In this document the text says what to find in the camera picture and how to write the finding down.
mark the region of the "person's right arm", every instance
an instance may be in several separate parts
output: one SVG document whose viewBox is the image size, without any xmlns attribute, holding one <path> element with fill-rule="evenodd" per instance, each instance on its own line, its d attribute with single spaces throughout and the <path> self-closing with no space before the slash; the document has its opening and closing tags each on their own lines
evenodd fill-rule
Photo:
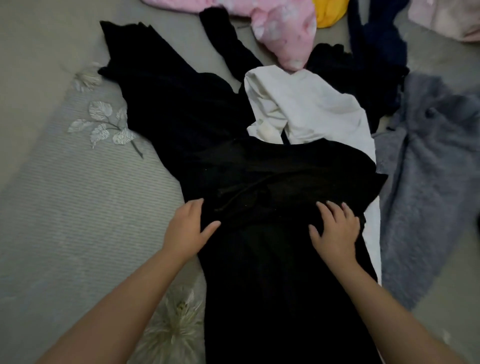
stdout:
<svg viewBox="0 0 480 364">
<path fill-rule="evenodd" d="M 346 204 L 327 204 L 317 202 L 322 236 L 309 225 L 313 246 L 349 295 L 386 364 L 464 363 L 360 267 L 355 258 L 359 219 Z"/>
</svg>

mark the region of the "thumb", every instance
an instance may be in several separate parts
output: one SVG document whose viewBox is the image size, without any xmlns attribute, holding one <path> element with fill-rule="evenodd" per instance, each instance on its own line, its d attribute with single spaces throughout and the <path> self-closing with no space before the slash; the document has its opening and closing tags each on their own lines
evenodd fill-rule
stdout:
<svg viewBox="0 0 480 364">
<path fill-rule="evenodd" d="M 322 238 L 320 237 L 317 228 L 313 225 L 308 226 L 308 232 L 310 234 L 310 239 L 312 240 L 312 243 L 314 245 L 319 244 L 322 241 Z"/>
<path fill-rule="evenodd" d="M 211 222 L 201 233 L 200 235 L 205 239 L 205 242 L 210 239 L 210 237 L 213 235 L 213 233 L 218 229 L 220 226 L 221 222 L 220 221 L 214 221 Z"/>
</svg>

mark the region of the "person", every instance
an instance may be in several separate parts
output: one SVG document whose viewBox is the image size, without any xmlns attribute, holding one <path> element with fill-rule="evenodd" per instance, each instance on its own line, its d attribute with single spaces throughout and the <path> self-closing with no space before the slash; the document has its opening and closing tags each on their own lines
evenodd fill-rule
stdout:
<svg viewBox="0 0 480 364">
<path fill-rule="evenodd" d="M 68 330 L 38 361 L 56 363 L 125 363 L 155 308 L 183 265 L 220 226 L 200 230 L 203 199 L 179 207 L 164 244 L 124 282 Z M 355 241 L 360 221 L 346 205 L 317 202 L 324 221 L 320 235 L 309 226 L 313 246 L 354 303 L 386 364 L 463 363 L 357 263 Z"/>
</svg>

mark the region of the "forearm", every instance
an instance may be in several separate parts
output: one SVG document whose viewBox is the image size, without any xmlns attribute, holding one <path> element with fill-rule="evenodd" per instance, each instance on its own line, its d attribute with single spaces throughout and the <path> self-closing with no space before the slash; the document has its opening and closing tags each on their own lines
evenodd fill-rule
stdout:
<svg viewBox="0 0 480 364">
<path fill-rule="evenodd" d="M 125 363 L 183 262 L 158 252 L 105 296 L 38 361 Z"/>
<path fill-rule="evenodd" d="M 387 364 L 463 363 L 359 265 L 332 271 Z"/>
</svg>

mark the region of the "person's left arm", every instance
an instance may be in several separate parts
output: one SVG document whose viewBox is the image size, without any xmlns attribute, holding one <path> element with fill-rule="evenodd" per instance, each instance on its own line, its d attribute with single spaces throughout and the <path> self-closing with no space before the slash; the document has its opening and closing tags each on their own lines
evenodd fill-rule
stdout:
<svg viewBox="0 0 480 364">
<path fill-rule="evenodd" d="M 200 231 L 203 199 L 175 212 L 163 248 L 85 314 L 37 364 L 125 363 L 183 265 L 205 245 L 220 221 Z"/>
</svg>

